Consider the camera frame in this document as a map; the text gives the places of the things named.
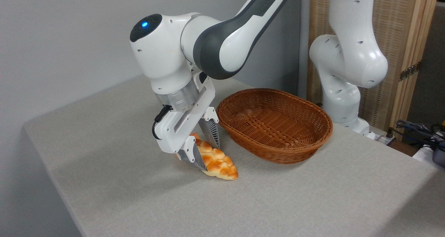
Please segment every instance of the black cable bundle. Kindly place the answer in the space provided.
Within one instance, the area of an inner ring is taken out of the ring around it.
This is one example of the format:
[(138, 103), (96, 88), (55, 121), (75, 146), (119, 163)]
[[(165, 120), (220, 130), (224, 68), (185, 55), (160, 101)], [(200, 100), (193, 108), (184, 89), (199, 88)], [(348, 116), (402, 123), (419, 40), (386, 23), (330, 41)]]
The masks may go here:
[[(423, 147), (429, 147), (432, 150), (436, 150), (437, 148), (441, 151), (445, 152), (444, 142), (445, 141), (445, 133), (441, 131), (434, 131), (434, 126), (429, 130), (424, 124), (420, 123), (412, 123), (409, 121), (398, 120), (396, 123), (397, 128), (407, 129), (408, 132), (402, 133), (397, 131), (394, 128), (390, 128), (391, 131), (394, 131), (397, 134), (404, 136), (406, 139), (410, 139), (418, 144), (424, 145)], [(408, 133), (415, 131), (416, 133), (425, 136), (424, 139), (416, 139), (408, 136)]]

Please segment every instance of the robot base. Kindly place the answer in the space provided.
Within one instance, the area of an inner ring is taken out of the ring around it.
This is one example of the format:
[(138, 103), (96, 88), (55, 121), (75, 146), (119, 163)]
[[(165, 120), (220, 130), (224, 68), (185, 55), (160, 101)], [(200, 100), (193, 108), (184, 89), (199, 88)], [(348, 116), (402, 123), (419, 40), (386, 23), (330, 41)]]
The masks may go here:
[(338, 125), (349, 128), (359, 134), (362, 134), (370, 139), (375, 139), (375, 134), (369, 129), (369, 123), (362, 118), (358, 118), (348, 123), (337, 123)]

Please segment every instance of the gray wall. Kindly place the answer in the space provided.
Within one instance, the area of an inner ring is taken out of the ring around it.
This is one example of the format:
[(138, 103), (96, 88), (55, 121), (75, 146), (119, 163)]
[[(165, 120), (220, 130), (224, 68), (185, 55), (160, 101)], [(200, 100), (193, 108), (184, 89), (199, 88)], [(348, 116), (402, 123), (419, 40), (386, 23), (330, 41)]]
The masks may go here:
[[(78, 235), (27, 152), (24, 122), (140, 75), (129, 33), (142, 17), (194, 11), (224, 20), (244, 2), (0, 0), (0, 236)], [(290, 0), (237, 79), (296, 92), (298, 16)]]

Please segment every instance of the bread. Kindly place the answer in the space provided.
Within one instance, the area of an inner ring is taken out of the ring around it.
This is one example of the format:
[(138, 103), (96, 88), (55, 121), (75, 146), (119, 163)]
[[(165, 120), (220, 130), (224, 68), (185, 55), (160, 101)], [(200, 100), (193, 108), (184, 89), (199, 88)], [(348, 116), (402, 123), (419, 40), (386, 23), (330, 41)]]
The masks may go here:
[(203, 141), (195, 133), (191, 134), (196, 138), (196, 145), (202, 155), (202, 160), (207, 167), (205, 174), (211, 177), (218, 177), (224, 180), (236, 180), (238, 171), (229, 156), (223, 151), (213, 148), (208, 142)]

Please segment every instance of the wall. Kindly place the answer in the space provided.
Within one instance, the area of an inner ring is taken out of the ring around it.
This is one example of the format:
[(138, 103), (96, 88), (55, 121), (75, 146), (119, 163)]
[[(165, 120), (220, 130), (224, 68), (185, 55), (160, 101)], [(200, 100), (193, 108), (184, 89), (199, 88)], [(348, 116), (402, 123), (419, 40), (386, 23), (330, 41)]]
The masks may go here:
[[(195, 11), (224, 20), (244, 2), (0, 0), (0, 236), (26, 236), (35, 229), (60, 236), (72, 229), (62, 202), (48, 202), (54, 188), (43, 167), (26, 153), (24, 122), (140, 75), (129, 33), (142, 17)], [(297, 2), (286, 4), (237, 79), (296, 92)], [(48, 220), (32, 224), (38, 218)]]
[(444, 30), (445, 3), (438, 2), (408, 115), (408, 121), (425, 124), (428, 128), (437, 124), (439, 119), (445, 120)]

